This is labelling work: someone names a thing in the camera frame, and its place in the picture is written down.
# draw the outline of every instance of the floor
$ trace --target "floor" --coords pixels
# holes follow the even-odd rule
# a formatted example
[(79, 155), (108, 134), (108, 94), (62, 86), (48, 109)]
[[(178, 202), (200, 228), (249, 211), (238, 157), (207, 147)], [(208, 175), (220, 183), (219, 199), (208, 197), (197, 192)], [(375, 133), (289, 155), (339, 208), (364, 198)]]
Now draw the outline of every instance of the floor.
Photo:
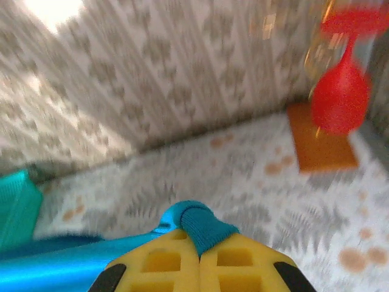
[(352, 172), (300, 175), (287, 116), (267, 118), (42, 186), (35, 237), (148, 232), (199, 200), (291, 256), (317, 291), (387, 292), (389, 175), (359, 133)]

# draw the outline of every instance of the blue fabric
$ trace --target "blue fabric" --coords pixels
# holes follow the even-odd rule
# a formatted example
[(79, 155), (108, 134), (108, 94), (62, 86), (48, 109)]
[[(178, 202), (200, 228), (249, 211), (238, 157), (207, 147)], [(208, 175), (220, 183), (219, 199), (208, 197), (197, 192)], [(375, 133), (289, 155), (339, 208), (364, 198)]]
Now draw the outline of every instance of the blue fabric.
[(183, 201), (171, 206), (147, 234), (92, 243), (88, 240), (97, 238), (51, 238), (44, 248), (30, 245), (24, 252), (14, 251), (15, 257), (0, 253), (0, 291), (85, 292), (109, 262), (176, 228), (188, 233), (199, 256), (238, 232), (202, 203)]

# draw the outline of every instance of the teal object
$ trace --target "teal object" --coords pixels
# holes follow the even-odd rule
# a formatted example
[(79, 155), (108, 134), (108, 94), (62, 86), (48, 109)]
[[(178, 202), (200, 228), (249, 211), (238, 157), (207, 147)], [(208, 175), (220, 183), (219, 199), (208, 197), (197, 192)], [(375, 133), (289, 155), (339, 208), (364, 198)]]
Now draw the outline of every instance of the teal object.
[(26, 170), (0, 179), (0, 251), (31, 240), (42, 200)]
[(58, 244), (68, 248), (54, 250), (50, 242), (46, 248), (40, 245), (40, 253), (29, 251), (23, 256), (20, 252), (0, 252), (0, 291), (85, 292), (109, 262), (177, 228), (189, 234), (199, 254), (238, 232), (236, 227), (216, 219), (206, 205), (183, 201), (166, 210), (158, 227), (147, 234), (80, 246), (68, 237), (63, 238), (67, 243)]

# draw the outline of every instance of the orange board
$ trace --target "orange board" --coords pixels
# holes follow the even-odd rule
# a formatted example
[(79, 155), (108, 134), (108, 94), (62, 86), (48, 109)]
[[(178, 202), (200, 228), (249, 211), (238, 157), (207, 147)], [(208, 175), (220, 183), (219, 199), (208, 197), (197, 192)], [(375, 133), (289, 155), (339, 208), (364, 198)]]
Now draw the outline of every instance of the orange board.
[(311, 119), (311, 106), (296, 103), (287, 108), (300, 172), (328, 172), (358, 167), (347, 136), (317, 131)]

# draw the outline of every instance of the yellow plastic piece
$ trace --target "yellow plastic piece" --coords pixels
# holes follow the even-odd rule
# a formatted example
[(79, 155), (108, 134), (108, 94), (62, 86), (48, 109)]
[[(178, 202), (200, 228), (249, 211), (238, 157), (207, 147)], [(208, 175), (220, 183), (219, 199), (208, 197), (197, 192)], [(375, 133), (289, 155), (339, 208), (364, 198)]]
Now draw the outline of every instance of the yellow plastic piece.
[(290, 292), (274, 267), (292, 259), (241, 234), (233, 234), (201, 256), (201, 292)]
[(199, 257), (187, 234), (174, 230), (111, 262), (127, 267), (115, 292), (199, 292)]

